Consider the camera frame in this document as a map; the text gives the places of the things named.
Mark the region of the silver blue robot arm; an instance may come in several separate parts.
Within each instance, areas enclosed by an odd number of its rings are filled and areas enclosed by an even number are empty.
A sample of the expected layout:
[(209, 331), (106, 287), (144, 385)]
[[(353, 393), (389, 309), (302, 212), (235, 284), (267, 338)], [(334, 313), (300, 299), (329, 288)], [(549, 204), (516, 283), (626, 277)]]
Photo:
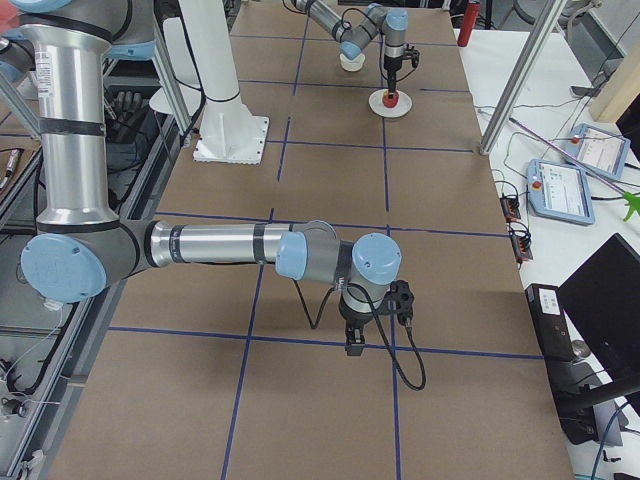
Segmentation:
[(305, 14), (321, 26), (340, 44), (341, 53), (348, 60), (355, 60), (365, 47), (378, 36), (384, 38), (383, 63), (387, 89), (383, 92), (382, 104), (395, 107), (399, 103), (400, 92), (397, 88), (398, 71), (405, 61), (413, 68), (419, 64), (419, 52), (406, 42), (409, 15), (404, 8), (390, 8), (372, 3), (359, 13), (363, 20), (354, 26), (343, 13), (339, 16), (324, 1), (290, 1), (293, 8)]
[[(383, 234), (341, 240), (323, 221), (304, 224), (170, 225), (125, 221), (110, 208), (106, 165), (102, 62), (117, 45), (133, 47), (156, 27), (151, 1), (8, 1), (22, 35), (33, 45), (44, 157), (46, 208), (37, 235), (21, 253), (22, 271), (45, 298), (75, 303), (147, 268), (170, 264), (273, 264), (294, 281), (341, 291), (347, 355), (365, 347), (364, 326), (400, 294), (401, 252)], [(323, 1), (291, 1), (355, 60), (384, 36), (388, 89), (373, 96), (396, 102), (396, 72), (407, 46), (408, 13), (373, 4), (358, 26), (346, 26)], [(203, 88), (204, 115), (197, 160), (255, 164), (269, 120), (243, 104), (221, 1), (179, 1), (187, 48)]]

